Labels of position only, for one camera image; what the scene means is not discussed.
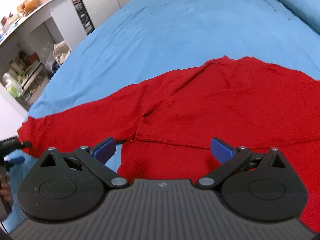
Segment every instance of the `blue pillow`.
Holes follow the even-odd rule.
[[[320,33],[320,0],[279,0],[290,11]]]

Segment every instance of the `orange object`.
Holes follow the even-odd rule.
[[[31,66],[36,60],[39,60],[38,54],[34,53],[32,55],[30,55],[26,60],[25,60],[25,64],[27,66]]]
[[[38,4],[38,1],[37,0],[32,0],[31,2],[27,3],[25,5],[26,7],[24,8],[24,11],[26,13],[30,13],[32,12],[33,10],[37,9],[39,4]]]
[[[24,0],[24,1],[23,1],[23,5],[24,5],[24,6],[26,6],[28,3],[30,3],[29,0]]]
[[[20,12],[20,13],[23,13],[23,8],[21,5],[18,5],[17,6],[17,11]]]

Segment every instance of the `beige cloth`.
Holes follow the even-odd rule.
[[[59,65],[64,63],[70,54],[71,54],[71,51],[66,41],[62,41],[54,45],[53,55]]]

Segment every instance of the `sweater sleeve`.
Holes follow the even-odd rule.
[[[141,121],[144,103],[160,102],[202,71],[203,67],[170,71],[61,113],[39,119],[28,117],[18,134],[20,141],[30,141],[32,147],[23,151],[38,158],[48,147],[73,152],[82,145],[93,147],[109,136],[130,142]]]

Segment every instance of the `blue gripper pad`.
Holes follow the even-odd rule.
[[[24,157],[20,156],[20,157],[17,157],[17,158],[13,158],[13,159],[8,160],[8,162],[10,164],[12,164],[12,165],[20,164],[20,163],[24,162]]]
[[[105,164],[115,152],[116,140],[113,137],[108,137],[89,150],[89,153],[103,164]]]
[[[211,153],[221,163],[224,164],[237,153],[237,149],[222,142],[219,138],[211,140]]]

